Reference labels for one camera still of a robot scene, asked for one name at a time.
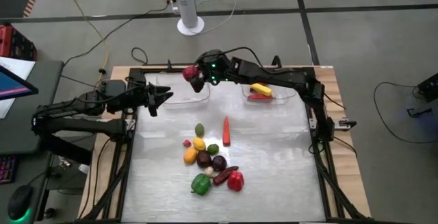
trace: white paper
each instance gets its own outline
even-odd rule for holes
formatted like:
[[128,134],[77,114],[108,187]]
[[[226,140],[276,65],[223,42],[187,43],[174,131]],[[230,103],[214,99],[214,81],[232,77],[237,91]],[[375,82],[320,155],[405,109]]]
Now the white paper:
[[[30,71],[34,67],[35,62],[0,57],[0,65],[26,80],[30,74]],[[8,113],[14,101],[15,98],[0,101],[0,119],[4,119],[6,117],[6,114]]]

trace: desk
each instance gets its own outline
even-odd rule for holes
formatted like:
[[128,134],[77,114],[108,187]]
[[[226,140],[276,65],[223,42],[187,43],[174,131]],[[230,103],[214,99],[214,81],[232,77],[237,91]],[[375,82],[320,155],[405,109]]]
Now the desk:
[[[35,63],[27,81],[37,87],[39,93],[28,97],[19,97],[14,101],[5,119],[0,122],[0,139],[13,139],[14,134],[20,132],[22,137],[38,142],[38,137],[30,130],[31,117],[38,105],[52,104],[57,84],[60,80],[62,65],[63,63],[60,61]],[[10,127],[8,119],[12,119],[15,123],[18,122],[21,125]],[[7,209],[9,198],[14,191],[19,186],[28,184],[35,176],[47,170],[51,160],[52,153],[48,151],[39,151],[29,155],[18,155],[18,166],[14,183],[0,186],[2,195],[0,199],[0,223],[10,223]],[[34,192],[30,203],[31,216],[21,222],[22,224],[34,222],[38,213],[38,206],[45,182],[46,179],[43,176],[32,182],[31,186]]]
[[[174,66],[174,68],[183,68],[184,66]],[[305,66],[285,66],[285,67],[305,67]],[[342,104],[341,95],[339,93],[339,87],[337,85],[337,80],[335,76],[335,70],[332,66],[306,66],[313,67],[315,70],[316,78],[321,81],[326,86],[326,94],[331,97],[334,101]],[[124,80],[128,75],[131,68],[144,68],[144,69],[165,69],[166,66],[116,66],[113,68],[111,79],[121,79]],[[326,110],[328,115],[334,119],[340,119],[345,117],[345,112],[341,107],[338,107],[334,103],[330,102],[327,98],[324,98],[326,104]],[[104,119],[117,119],[120,118],[121,113],[109,114],[104,113]],[[346,141],[352,145],[350,132],[335,132],[335,136]],[[99,175],[96,175],[97,170],[97,156],[102,150],[102,146],[108,139],[106,135],[99,134],[96,137],[96,143],[94,146],[93,159],[92,159],[92,174],[87,177],[86,186],[88,181],[91,180],[90,187],[90,199],[84,211],[84,215],[89,213],[92,208],[92,196],[94,194],[94,187],[96,187],[96,202],[100,199],[100,196],[105,192],[108,186],[108,179],[110,178],[111,165],[114,158],[114,152],[116,148],[115,143],[109,143],[102,152],[101,161],[99,164]],[[331,142],[331,152],[333,155],[333,161],[335,165],[337,181],[339,187],[344,191],[346,196],[351,200],[351,202],[356,206],[356,208],[364,215],[370,216],[370,209],[368,208],[368,202],[366,199],[365,191],[363,189],[363,183],[361,179],[361,173],[359,171],[359,166],[357,164],[357,159],[354,153],[341,145],[340,143],[333,141]],[[118,166],[125,158],[125,152],[121,152],[119,157]],[[120,184],[114,191],[112,196],[111,205],[109,207],[109,218],[116,218],[117,204],[119,201]],[[333,197],[333,192],[327,185],[328,201],[331,209],[331,216],[337,216],[335,200]],[[86,204],[86,199],[88,196],[88,187],[85,187],[83,191],[81,206],[79,208],[82,211]]]

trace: carrot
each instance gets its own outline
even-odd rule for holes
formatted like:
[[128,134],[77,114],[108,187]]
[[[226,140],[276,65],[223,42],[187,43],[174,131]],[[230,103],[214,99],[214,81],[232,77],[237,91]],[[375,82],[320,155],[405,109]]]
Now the carrot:
[[231,140],[230,140],[230,124],[228,122],[228,117],[225,117],[224,120],[224,134],[222,135],[222,141],[224,143],[224,146],[230,146]]

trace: monitor screen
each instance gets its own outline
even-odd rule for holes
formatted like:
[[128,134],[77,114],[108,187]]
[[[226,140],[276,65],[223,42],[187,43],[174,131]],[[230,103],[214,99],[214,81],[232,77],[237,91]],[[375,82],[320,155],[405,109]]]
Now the monitor screen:
[[0,67],[0,100],[38,93],[31,84]]

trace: red bell pepper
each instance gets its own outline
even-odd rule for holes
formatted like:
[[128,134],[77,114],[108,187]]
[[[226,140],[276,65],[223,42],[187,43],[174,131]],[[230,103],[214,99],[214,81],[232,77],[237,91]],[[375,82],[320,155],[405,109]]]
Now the red bell pepper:
[[241,191],[244,187],[244,175],[241,172],[232,171],[228,178],[228,188],[235,191]]

